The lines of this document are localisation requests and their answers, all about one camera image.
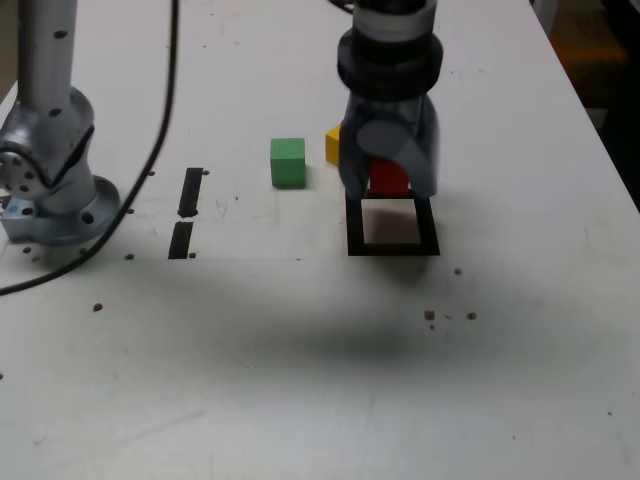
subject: green cube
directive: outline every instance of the green cube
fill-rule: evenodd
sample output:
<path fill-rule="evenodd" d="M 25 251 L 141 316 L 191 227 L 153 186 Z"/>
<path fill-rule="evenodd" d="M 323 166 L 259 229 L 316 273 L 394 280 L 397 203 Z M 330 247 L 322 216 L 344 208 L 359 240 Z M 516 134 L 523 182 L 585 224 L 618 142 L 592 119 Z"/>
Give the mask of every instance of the green cube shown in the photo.
<path fill-rule="evenodd" d="M 271 183 L 276 188 L 305 188 L 304 138 L 271 140 Z"/>

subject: black tape strip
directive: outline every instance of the black tape strip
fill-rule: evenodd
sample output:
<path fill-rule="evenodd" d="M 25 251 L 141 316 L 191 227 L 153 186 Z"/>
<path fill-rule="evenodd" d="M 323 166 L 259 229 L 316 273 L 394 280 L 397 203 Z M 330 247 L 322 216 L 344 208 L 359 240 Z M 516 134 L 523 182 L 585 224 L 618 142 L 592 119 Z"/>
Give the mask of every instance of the black tape strip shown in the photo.
<path fill-rule="evenodd" d="M 200 195 L 203 171 L 202 168 L 187 168 L 178 209 L 178 215 L 182 218 L 191 218 L 198 214 L 198 196 Z"/>
<path fill-rule="evenodd" d="M 416 219 L 418 220 L 422 255 L 439 256 L 440 245 L 438 244 L 438 233 L 436 232 L 436 221 L 431 210 L 431 202 L 428 198 L 422 199 L 413 195 L 413 203 L 416 206 Z"/>
<path fill-rule="evenodd" d="M 364 247 L 364 224 L 362 220 L 362 203 L 354 200 L 345 192 L 347 210 L 347 249 L 349 256 L 362 255 Z"/>
<path fill-rule="evenodd" d="M 176 222 L 169 247 L 169 260 L 184 260 L 189 256 L 192 230 L 192 222 Z"/>

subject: black cable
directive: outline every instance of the black cable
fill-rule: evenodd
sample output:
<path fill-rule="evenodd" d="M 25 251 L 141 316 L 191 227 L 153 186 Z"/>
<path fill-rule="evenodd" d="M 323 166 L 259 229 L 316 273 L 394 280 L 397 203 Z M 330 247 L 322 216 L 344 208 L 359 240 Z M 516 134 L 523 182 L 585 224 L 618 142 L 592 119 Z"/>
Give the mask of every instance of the black cable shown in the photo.
<path fill-rule="evenodd" d="M 353 15 L 353 1 L 350 0 L 329 0 L 329 3 L 338 7 L 343 12 L 347 12 L 350 15 Z"/>
<path fill-rule="evenodd" d="M 171 0 L 171 40 L 169 47 L 169 72 L 167 79 L 167 91 L 166 91 L 166 99 L 164 104 L 164 113 L 162 117 L 162 124 L 160 126 L 160 131 L 158 132 L 158 137 L 156 139 L 156 143 L 149 155 L 149 159 L 147 163 L 144 165 L 142 169 L 142 173 L 138 177 L 135 185 L 129 192 L 126 200 L 122 204 L 120 210 L 116 214 L 115 218 L 104 232 L 104 234 L 98 239 L 98 241 L 87 250 L 87 253 L 78 257 L 71 263 L 65 265 L 64 267 L 59 268 L 58 270 L 54 270 L 53 272 L 47 273 L 38 278 L 34 278 L 33 280 L 28 280 L 23 283 L 18 283 L 16 285 L 10 285 L 8 287 L 0 288 L 0 297 L 4 295 L 9 295 L 11 293 L 22 292 L 24 290 L 28 290 L 29 288 L 37 287 L 44 283 L 50 282 L 51 280 L 55 280 L 57 278 L 66 275 L 69 272 L 72 272 L 76 268 L 84 265 L 87 261 L 89 261 L 92 257 L 94 257 L 101 249 L 105 246 L 105 244 L 109 241 L 109 239 L 113 236 L 115 231 L 122 223 L 122 219 L 127 214 L 127 210 L 131 208 L 133 205 L 136 196 L 142 189 L 149 172 L 153 168 L 153 165 L 156 163 L 158 155 L 160 154 L 160 150 L 162 149 L 162 145 L 164 144 L 165 138 L 167 136 L 167 131 L 169 129 L 169 123 L 171 122 L 171 111 L 173 109 L 173 97 L 175 91 L 175 83 L 176 83 L 176 65 L 177 65 L 177 57 L 178 57 L 178 24 L 180 20 L 180 0 Z"/>

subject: black square outline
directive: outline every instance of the black square outline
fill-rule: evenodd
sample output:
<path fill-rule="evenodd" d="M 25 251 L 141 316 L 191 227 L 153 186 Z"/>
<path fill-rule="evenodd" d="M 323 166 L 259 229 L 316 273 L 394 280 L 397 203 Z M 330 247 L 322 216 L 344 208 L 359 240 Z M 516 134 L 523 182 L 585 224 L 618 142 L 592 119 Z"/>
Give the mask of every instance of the black square outline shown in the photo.
<path fill-rule="evenodd" d="M 347 214 L 347 248 L 350 257 L 386 256 L 386 257 L 426 257 L 439 256 L 440 246 L 436 223 L 433 219 L 431 202 L 418 198 L 411 190 L 407 195 L 385 195 L 371 193 L 367 190 L 365 199 L 402 199 L 413 200 L 416 208 L 416 220 L 420 243 L 406 244 L 372 244 L 364 241 L 364 225 L 362 221 L 362 201 L 354 200 L 345 192 Z"/>

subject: white table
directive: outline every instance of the white table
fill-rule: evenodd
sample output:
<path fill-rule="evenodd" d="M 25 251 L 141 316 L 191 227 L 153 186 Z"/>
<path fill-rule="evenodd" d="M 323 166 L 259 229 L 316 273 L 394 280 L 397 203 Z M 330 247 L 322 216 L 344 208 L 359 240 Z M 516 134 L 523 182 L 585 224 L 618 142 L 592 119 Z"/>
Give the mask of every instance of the white table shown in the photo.
<path fill-rule="evenodd" d="M 528 0 L 438 7 L 426 263 L 346 256 L 324 133 L 349 16 L 183 5 L 173 127 L 135 214 L 85 268 L 0 300 L 0 478 L 637 479 L 640 218 Z M 80 2 L 91 163 L 122 192 L 156 134 L 167 20 L 167 1 Z M 297 136 L 311 186 L 274 191 L 269 140 Z M 168 261 L 187 167 L 211 171 L 198 256 Z M 77 251 L 32 247 L 4 248 L 3 284 Z"/>

